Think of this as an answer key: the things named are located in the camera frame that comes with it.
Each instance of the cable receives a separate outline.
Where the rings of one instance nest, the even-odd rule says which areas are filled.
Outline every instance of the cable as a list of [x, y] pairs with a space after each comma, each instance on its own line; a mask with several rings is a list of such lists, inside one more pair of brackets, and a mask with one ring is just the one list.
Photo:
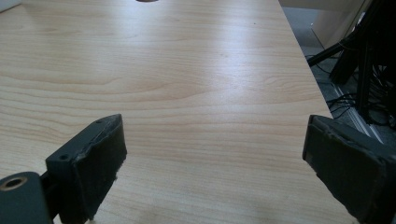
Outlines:
[[340, 115], [338, 115], [337, 117], [333, 118], [333, 119], [339, 119], [341, 118], [341, 116], [343, 116], [350, 108], [352, 108], [351, 106], [349, 108], [347, 108], [346, 110], [344, 110]]
[[[315, 55], [309, 54], [309, 55], [305, 55], [305, 58], [310, 58], [310, 57], [314, 57]], [[339, 57], [329, 57], [330, 59], [339, 59]], [[325, 69], [323, 69], [322, 67], [319, 66], [319, 64], [315, 64], [315, 66], [320, 69], [322, 72], [326, 73], [326, 74], [330, 74], [331, 72], [326, 71]]]
[[330, 112], [331, 112], [331, 113], [334, 113], [335, 111], [337, 111], [337, 110], [339, 110], [339, 109], [342, 109], [342, 108], [345, 108], [345, 107], [352, 107], [352, 106], [354, 106], [354, 105], [355, 105], [355, 104], [341, 105], [341, 106], [335, 108], [334, 110], [332, 110], [332, 111], [330, 111]]
[[349, 96], [354, 96], [354, 95], [356, 95], [356, 93], [347, 93], [347, 94], [344, 94], [342, 96], [339, 96], [338, 98], [326, 101], [326, 103], [330, 104], [329, 108], [332, 108], [334, 105], [336, 105], [336, 104], [338, 104], [340, 102], [341, 103], [348, 103], [348, 101], [355, 101], [354, 98], [349, 97]]
[[375, 66], [375, 69], [377, 70], [376, 72], [374, 72], [373, 76], [372, 76], [372, 80], [375, 81], [375, 83], [377, 85], [379, 85], [381, 88], [385, 88], [386, 90], [389, 88], [388, 84], [385, 80], [382, 80], [383, 78], [381, 78], [381, 75], [379, 72], [379, 68], [377, 66]]
[[349, 49], [349, 50], [353, 50], [353, 51], [358, 51], [358, 49], [350, 49], [350, 48], [347, 48], [345, 45], [341, 44], [341, 41], [338, 42], [338, 44], [339, 44], [341, 47], [343, 47], [343, 49]]

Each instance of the wood grain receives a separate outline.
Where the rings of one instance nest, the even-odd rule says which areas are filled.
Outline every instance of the wood grain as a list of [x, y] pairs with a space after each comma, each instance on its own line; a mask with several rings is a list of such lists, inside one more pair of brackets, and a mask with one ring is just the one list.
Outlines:
[[121, 113], [95, 223], [352, 223], [301, 159], [330, 116], [275, 0], [26, 0], [0, 14], [0, 176]]

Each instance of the black cable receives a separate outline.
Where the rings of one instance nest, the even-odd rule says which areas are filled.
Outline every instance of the black cable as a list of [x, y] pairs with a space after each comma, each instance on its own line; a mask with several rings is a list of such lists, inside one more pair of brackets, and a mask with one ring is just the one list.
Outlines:
[[378, 74], [376, 74], [376, 73], [373, 74], [371, 80], [372, 80], [372, 81], [375, 83], [375, 85], [377, 85], [379, 88], [382, 88], [382, 89], [385, 89], [385, 90], [388, 88], [388, 85], [387, 85], [385, 82], [383, 82], [383, 81], [381, 80], [381, 78], [380, 78], [380, 75], [378, 75]]
[[349, 49], [349, 50], [353, 50], [353, 51], [358, 51], [358, 49], [351, 49], [351, 48], [348, 48], [347, 46], [341, 44], [341, 41], [338, 42], [338, 44], [339, 44], [341, 47], [343, 47], [343, 49]]
[[351, 106], [349, 108], [347, 108], [346, 110], [344, 110], [340, 115], [338, 115], [337, 117], [333, 118], [333, 119], [339, 119], [341, 118], [341, 116], [343, 116], [350, 108], [352, 108]]
[[[314, 56], [315, 56], [315, 55], [309, 54], [309, 55], [305, 55], [305, 58], [310, 58], [310, 57], [314, 57]], [[339, 58], [339, 57], [329, 57], [329, 59], [338, 59], [338, 58]], [[329, 71], [326, 71], [326, 70], [323, 69], [322, 67], [320, 67], [318, 63], [315, 64], [315, 66], [316, 66], [318, 69], [320, 69], [322, 72], [326, 73], [326, 74], [330, 74], [330, 73], [331, 73], [331, 72], [329, 72]]]
[[329, 108], [332, 108], [334, 105], [339, 104], [339, 103], [348, 103], [348, 101], [355, 101], [354, 98], [352, 98], [356, 93], [347, 93], [342, 96], [339, 96], [335, 99], [326, 101], [327, 104], [329, 104]]
[[381, 86], [383, 86], [385, 89], [389, 89], [389, 85], [388, 82], [383, 78], [382, 73], [383, 71], [381, 71], [381, 69], [379, 68], [379, 65], [375, 66], [375, 69], [377, 70], [378, 73], [378, 82], [381, 84]]
[[334, 113], [335, 111], [337, 111], [337, 110], [339, 110], [339, 109], [342, 109], [342, 108], [345, 108], [345, 107], [352, 107], [352, 106], [354, 106], [354, 105], [355, 105], [355, 104], [341, 105], [341, 106], [335, 108], [334, 110], [332, 110], [332, 111], [330, 111], [330, 112], [331, 112], [331, 113]]

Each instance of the screw hole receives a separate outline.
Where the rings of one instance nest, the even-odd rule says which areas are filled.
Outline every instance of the screw hole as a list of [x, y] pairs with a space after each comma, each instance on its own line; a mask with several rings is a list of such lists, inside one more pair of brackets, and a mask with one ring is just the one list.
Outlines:
[[12, 187], [15, 187], [15, 186], [19, 185], [21, 182], [22, 182], [22, 180], [19, 179], [19, 178], [18, 179], [11, 179], [10, 181], [8, 181], [6, 183], [6, 187], [7, 188], [12, 188]]
[[61, 159], [61, 161], [64, 161], [64, 160], [67, 160], [67, 158], [69, 158], [69, 156], [64, 154], [59, 159]]
[[17, 189], [20, 186], [22, 186], [24, 183], [26, 183], [27, 178], [24, 176], [20, 177], [15, 177], [12, 179], [9, 179], [6, 183], [0, 186], [0, 190], [2, 191], [8, 191], [12, 189]]

